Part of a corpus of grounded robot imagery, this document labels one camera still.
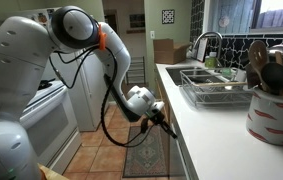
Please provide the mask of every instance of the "oven door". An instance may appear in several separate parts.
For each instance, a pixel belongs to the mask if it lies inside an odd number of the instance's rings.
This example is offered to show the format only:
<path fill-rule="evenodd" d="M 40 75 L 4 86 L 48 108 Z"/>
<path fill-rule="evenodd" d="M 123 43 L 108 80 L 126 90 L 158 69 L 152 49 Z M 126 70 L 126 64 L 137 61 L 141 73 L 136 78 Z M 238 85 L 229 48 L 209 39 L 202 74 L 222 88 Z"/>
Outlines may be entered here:
<path fill-rule="evenodd" d="M 42 165 L 49 167 L 58 151 L 77 131 L 77 121 L 65 86 L 27 107 L 20 119 Z"/>

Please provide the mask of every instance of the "wooden spoon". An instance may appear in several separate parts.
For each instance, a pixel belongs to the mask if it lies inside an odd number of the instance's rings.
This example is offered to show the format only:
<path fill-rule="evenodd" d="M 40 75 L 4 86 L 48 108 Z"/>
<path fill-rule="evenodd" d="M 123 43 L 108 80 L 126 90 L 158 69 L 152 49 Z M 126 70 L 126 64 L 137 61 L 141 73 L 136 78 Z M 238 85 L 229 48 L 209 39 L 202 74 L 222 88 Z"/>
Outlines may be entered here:
<path fill-rule="evenodd" d="M 268 63 L 267 48 L 264 42 L 260 40 L 254 41 L 249 48 L 248 55 L 251 66 L 254 68 L 255 72 L 260 78 L 263 91 L 270 92 L 271 90 L 269 86 L 263 81 L 261 76 L 262 68 Z"/>
<path fill-rule="evenodd" d="M 275 62 L 283 66 L 283 58 L 280 51 L 275 52 Z"/>

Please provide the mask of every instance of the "cardboard box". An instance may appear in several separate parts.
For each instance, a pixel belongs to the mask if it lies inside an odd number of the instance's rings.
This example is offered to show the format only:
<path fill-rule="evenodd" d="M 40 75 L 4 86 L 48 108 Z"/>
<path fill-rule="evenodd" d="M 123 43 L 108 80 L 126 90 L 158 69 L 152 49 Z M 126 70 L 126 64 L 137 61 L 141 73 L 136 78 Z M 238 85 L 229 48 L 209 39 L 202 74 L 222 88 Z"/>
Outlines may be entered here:
<path fill-rule="evenodd" d="M 190 43 L 174 43 L 173 39 L 153 40 L 154 62 L 158 64 L 176 64 L 186 59 Z"/>

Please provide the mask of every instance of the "kitchen sink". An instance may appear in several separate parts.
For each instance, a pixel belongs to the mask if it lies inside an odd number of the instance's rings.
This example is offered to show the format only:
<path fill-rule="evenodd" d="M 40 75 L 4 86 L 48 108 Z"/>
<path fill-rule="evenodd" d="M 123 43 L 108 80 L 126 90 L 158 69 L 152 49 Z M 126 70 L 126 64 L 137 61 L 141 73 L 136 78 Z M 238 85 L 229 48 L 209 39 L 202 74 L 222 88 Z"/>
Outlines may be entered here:
<path fill-rule="evenodd" d="M 218 76 L 215 76 L 208 70 L 202 69 L 198 66 L 168 67 L 166 70 L 174 84 L 177 86 L 182 85 L 180 71 L 182 71 L 182 73 L 194 84 L 224 82 L 221 78 L 218 78 Z"/>

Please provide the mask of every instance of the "framed picture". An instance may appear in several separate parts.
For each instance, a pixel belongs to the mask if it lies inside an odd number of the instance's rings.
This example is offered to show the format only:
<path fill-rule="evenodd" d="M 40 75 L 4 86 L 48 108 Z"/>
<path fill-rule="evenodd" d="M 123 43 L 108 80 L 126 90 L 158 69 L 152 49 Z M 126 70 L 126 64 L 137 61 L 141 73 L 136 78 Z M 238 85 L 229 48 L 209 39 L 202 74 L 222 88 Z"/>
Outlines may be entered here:
<path fill-rule="evenodd" d="M 130 15 L 130 28 L 144 28 L 144 27 L 145 27 L 144 14 Z"/>
<path fill-rule="evenodd" d="M 162 10 L 162 24 L 174 23 L 174 9 Z"/>

